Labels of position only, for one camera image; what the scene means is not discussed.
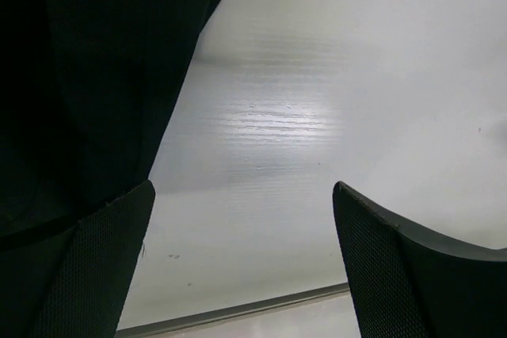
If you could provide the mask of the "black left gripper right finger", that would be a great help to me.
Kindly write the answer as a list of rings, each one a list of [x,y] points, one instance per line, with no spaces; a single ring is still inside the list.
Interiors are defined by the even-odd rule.
[[[339,181],[334,221],[362,337],[504,337],[506,251],[438,233]]]

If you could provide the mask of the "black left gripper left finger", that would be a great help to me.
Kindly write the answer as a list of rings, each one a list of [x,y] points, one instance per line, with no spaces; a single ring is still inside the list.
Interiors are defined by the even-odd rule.
[[[1,237],[3,337],[113,337],[154,205],[149,180],[86,214]]]

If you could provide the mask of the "black pleated skirt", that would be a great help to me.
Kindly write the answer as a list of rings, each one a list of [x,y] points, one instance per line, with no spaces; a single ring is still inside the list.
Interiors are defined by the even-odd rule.
[[[221,0],[1,0],[1,233],[144,182]]]

